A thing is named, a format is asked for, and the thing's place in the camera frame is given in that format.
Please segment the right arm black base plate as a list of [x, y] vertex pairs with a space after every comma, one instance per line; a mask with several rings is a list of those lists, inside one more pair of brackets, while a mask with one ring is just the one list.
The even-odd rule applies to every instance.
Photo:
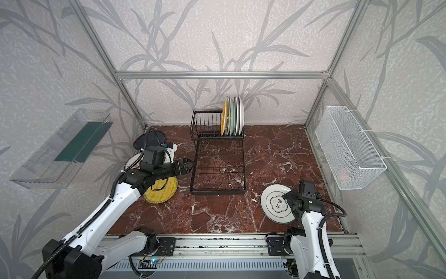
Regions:
[[266, 243], [269, 256], [288, 256], [285, 250], [284, 235], [275, 232], [266, 235]]

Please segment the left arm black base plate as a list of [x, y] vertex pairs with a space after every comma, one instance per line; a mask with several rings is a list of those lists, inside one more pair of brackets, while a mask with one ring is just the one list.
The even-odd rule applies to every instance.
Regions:
[[176, 240], [175, 237], [160, 237], [157, 239], [156, 245], [149, 244], [139, 254], [144, 256], [171, 257], [174, 254]]

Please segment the orange woven round plate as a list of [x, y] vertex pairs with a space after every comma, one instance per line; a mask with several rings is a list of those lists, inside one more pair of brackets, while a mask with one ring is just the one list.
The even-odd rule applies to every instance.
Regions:
[[225, 100], [222, 115], [221, 115], [221, 128], [220, 128], [220, 135], [223, 136], [226, 131], [226, 125], [227, 125], [227, 113], [228, 113], [228, 101]]

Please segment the cream plate with floral sprigs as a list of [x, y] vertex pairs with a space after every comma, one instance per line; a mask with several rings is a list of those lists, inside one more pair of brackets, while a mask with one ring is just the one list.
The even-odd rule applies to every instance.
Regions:
[[231, 100], [230, 97], [226, 98], [225, 101], [225, 120], [226, 120], [226, 126], [225, 126], [225, 136], [230, 135], [230, 114], [231, 114]]

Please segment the mint green flower plate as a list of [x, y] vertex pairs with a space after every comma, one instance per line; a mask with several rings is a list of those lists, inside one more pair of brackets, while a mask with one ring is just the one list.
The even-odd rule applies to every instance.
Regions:
[[235, 98], [230, 100], [230, 115], [229, 115], [229, 135], [233, 136], [235, 131], [236, 121], [236, 102]]

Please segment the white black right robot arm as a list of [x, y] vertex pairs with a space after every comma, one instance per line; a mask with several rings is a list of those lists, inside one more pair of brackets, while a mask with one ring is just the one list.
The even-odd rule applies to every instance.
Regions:
[[300, 279], [339, 279], [333, 260], [326, 222], [345, 217], [339, 205], [323, 199], [314, 182], [300, 181], [298, 188], [283, 195], [299, 227], [291, 227], [284, 238], [284, 248], [295, 257]]

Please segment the white plate green text rim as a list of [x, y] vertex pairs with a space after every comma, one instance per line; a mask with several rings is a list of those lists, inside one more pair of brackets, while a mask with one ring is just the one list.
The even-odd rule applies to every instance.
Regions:
[[244, 104], [241, 100], [241, 98], [239, 98], [239, 107], [240, 107], [240, 119], [239, 119], [239, 136], [242, 135], [242, 130], [245, 124], [245, 107]]

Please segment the white plate green clover emblem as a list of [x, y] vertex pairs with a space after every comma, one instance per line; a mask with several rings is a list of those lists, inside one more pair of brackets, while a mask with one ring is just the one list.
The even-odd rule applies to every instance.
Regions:
[[283, 198], [291, 189], [281, 184], [268, 186], [261, 194], [261, 209], [274, 223], [290, 224], [295, 221], [292, 210]]

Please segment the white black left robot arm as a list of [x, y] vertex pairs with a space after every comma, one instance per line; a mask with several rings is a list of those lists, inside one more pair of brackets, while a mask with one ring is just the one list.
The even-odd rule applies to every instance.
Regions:
[[149, 135], [158, 135], [154, 128], [145, 133], [144, 145], [137, 160], [115, 178], [110, 195], [75, 230], [62, 240], [50, 240], [42, 249], [43, 264], [33, 274], [37, 279], [97, 279], [123, 258], [135, 253], [151, 254], [159, 250], [157, 233], [141, 228], [122, 236], [112, 246], [100, 246], [103, 237], [121, 215], [157, 181], [189, 174], [194, 162], [174, 159], [169, 151], [175, 145], [159, 142], [148, 146]]

